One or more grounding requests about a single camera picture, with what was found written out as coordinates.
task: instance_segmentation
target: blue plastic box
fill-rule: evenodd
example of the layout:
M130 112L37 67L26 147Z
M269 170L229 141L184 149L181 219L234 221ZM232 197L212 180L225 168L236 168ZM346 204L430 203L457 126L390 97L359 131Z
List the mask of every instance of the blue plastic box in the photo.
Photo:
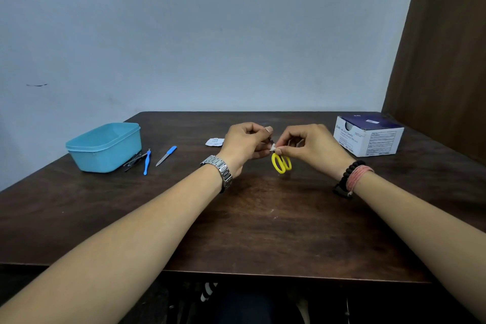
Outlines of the blue plastic box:
M142 149L138 123L108 123L73 138L66 149L84 172L108 173Z

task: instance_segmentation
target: wooden table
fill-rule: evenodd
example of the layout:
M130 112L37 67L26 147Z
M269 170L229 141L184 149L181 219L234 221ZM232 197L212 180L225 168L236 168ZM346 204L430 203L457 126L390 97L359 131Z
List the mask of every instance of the wooden table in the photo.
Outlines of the wooden table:
M81 172L70 155L0 193L0 262L49 265L108 224L195 170L234 123L274 127L324 123L338 112L141 112L143 166L129 172ZM155 167L167 149L176 152ZM406 128L398 153L367 159L376 173L486 231L486 168ZM331 192L334 181L293 160L279 175L269 158L249 161L242 175L191 227L165 270L430 282L418 258L359 198Z

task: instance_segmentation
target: yellow scissors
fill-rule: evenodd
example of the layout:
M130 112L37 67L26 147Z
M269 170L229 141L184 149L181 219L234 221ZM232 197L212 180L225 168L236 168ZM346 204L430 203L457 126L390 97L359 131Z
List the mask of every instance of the yellow scissors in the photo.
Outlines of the yellow scissors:
M291 170L292 163L290 162L290 158L288 156L279 156L275 154L275 142L271 138L270 138L270 143L272 144L272 148L270 149L270 152L273 153L272 164L274 165L276 171L280 174L284 174L286 171Z

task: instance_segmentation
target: watch band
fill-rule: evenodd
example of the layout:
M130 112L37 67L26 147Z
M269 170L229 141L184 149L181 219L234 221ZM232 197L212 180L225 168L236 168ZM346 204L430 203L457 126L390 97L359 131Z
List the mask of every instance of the watch band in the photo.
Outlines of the watch band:
M201 164L199 164L199 167L202 167L204 164L211 164L218 168L218 171L221 174L222 178L222 188L220 192L220 194L222 194L233 181L233 176L231 175L228 166L222 159L218 158L215 155L209 155Z

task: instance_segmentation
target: forearm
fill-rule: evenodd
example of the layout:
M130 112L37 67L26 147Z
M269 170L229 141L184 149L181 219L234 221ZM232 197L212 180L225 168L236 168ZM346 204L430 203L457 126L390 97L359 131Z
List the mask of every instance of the forearm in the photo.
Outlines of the forearm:
M0 309L0 322L117 323L221 186L216 167L199 168L55 262Z
M479 320L486 322L486 234L367 172L354 192Z

